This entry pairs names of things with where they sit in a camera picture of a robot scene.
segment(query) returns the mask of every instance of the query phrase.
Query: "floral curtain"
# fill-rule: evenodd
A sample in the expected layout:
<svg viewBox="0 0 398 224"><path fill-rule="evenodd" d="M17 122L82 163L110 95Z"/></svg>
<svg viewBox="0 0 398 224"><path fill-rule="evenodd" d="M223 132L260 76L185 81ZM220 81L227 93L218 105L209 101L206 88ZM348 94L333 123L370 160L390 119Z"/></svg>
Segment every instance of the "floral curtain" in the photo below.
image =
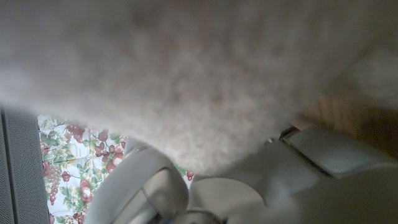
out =
<svg viewBox="0 0 398 224"><path fill-rule="evenodd" d="M38 121L50 223L84 223L96 189L122 161L127 137L43 114ZM189 187L192 172L175 166Z"/></svg>

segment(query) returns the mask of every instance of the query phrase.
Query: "gray speaker grille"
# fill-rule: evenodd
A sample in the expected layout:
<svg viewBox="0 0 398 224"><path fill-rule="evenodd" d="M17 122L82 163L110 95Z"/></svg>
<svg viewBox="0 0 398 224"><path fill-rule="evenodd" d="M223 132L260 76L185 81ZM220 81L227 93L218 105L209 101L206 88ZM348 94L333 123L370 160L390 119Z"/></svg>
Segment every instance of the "gray speaker grille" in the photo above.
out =
<svg viewBox="0 0 398 224"><path fill-rule="evenodd" d="M4 110L18 224L49 223L37 117Z"/></svg>
<svg viewBox="0 0 398 224"><path fill-rule="evenodd" d="M10 182L8 178L6 147L4 145L4 133L2 131L2 122L0 119L0 223L14 223L14 214L12 212L12 200L10 191Z"/></svg>

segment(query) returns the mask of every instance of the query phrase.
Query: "white fur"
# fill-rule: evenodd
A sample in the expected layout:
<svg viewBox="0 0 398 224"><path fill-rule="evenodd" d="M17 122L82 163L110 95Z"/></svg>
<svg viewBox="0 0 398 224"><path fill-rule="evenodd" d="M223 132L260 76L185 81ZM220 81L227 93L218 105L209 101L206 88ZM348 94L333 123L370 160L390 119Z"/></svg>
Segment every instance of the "white fur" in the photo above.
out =
<svg viewBox="0 0 398 224"><path fill-rule="evenodd" d="M372 0L7 1L0 101L109 126L214 174L321 94L398 108L397 12Z"/></svg>

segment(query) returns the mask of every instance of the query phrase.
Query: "red flower pattern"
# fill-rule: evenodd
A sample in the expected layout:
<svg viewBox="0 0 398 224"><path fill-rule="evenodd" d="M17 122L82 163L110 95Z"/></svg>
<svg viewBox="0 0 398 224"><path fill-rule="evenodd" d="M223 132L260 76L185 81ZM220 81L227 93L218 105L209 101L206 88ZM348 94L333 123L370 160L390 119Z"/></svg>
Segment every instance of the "red flower pattern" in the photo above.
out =
<svg viewBox="0 0 398 224"><path fill-rule="evenodd" d="M193 179L193 172L187 171L187 179L188 179L189 181L192 181L192 179Z"/></svg>
<svg viewBox="0 0 398 224"><path fill-rule="evenodd" d="M102 130L102 132L98 134L98 139L101 142L105 142L106 140L108 140L108 130L107 129Z"/></svg>
<svg viewBox="0 0 398 224"><path fill-rule="evenodd" d="M44 177L51 175L50 164L48 162L43 162Z"/></svg>
<svg viewBox="0 0 398 224"><path fill-rule="evenodd" d="M106 165L105 169L108 170L109 173L112 172L112 170L115 169L117 165L119 165L119 163L122 161L122 159L123 159L123 153L122 152L115 153L113 159L111 159L108 162L108 164Z"/></svg>
<svg viewBox="0 0 398 224"><path fill-rule="evenodd" d="M49 214L49 220L50 220L50 224L54 224L55 218L51 213Z"/></svg>
<svg viewBox="0 0 398 224"><path fill-rule="evenodd" d="M91 202L91 198L93 197L93 195L91 194L90 183L87 180L83 179L80 181L79 188L81 201L83 203Z"/></svg>
<svg viewBox="0 0 398 224"><path fill-rule="evenodd" d="M70 174L68 174L68 172L66 172L66 171L63 171L61 177L62 177L62 180L63 180L64 182L68 182L69 179L70 179Z"/></svg>
<svg viewBox="0 0 398 224"><path fill-rule="evenodd" d="M94 137L96 136L96 138L92 139L93 141L97 141L98 145L95 146L94 150L95 150L95 154L98 157L101 157L101 160L103 162L103 165L105 166L106 170L109 172L112 172L113 169L116 168L116 166L122 161L123 158L123 149L126 147L126 137L124 136L120 136L119 139L114 140L114 139L110 139L109 138L109 131L107 129L103 129L100 133L97 132L96 129L90 129L90 128L85 128L84 125L82 124L78 124L78 123L71 123L70 121L65 122L67 124L65 124L64 127L60 127L59 129L52 129L51 131L59 131L58 136L64 136L63 138L63 144L65 144L65 142L67 144L72 144L74 146L69 145L67 148L67 150L64 150L64 152L66 152L67 154L74 154L75 153L75 149L80 149L83 147L83 145L81 143L83 143L83 135L84 135L84 140L86 141L85 138L93 135ZM45 131L45 133L47 133L49 130L45 130L46 128L42 128L42 130L40 131ZM49 193L50 198L49 198L49 202L51 202L51 204L54 204L54 201L56 199L56 195L57 194L63 194L65 195L65 189L60 189L60 192L58 192L58 188L59 187L65 187L65 183L61 184L61 186L59 186L59 180L60 178L62 178L63 182L70 182L70 178L72 177L71 174L68 171L61 171L60 169L63 169L60 166L61 164L52 164L53 161L49 161L49 159L51 160L51 158L53 158L53 153L56 151L51 151L50 147L44 143L41 142L40 143L40 148L41 151L43 152L43 155L47 155L50 154L51 156L47 156L46 157L46 161L43 161L43 168L44 168L44 176L46 177L46 179L48 179L48 182L46 182L46 189L49 192L49 187L51 187L51 192ZM74 163L69 163L67 164L67 166L74 166ZM78 186L78 189L80 189L80 193L78 195L72 195L72 201L74 200L81 200L81 202L83 203L90 203L93 197L93 191L95 191L94 187L95 185L99 185L100 183L97 181L100 180L101 176L104 177L104 175L106 176L107 173L104 172L105 170L101 170L101 168L99 167L95 167L94 169L96 170L91 170L90 167L89 171L84 171L83 174L80 174L80 178L79 177L75 177L73 180L79 180L80 179L80 183ZM193 173L192 172L187 172L186 173L187 178L189 181L192 180L193 177ZM73 186L74 182L70 182L68 183L68 186L72 186L72 187L77 187L77 186ZM84 209L81 210L80 207L76 207L75 205L72 205L73 208L73 212L74 215L73 217L71 216L67 216L68 218L66 218L65 220L68 220L68 223L70 223L72 221L72 219L74 220L75 223L79 223L79 224L83 224L84 220L85 220L85 211ZM55 217L52 214L49 214L49 220L50 220L50 224L54 224L56 223L55 221Z"/></svg>

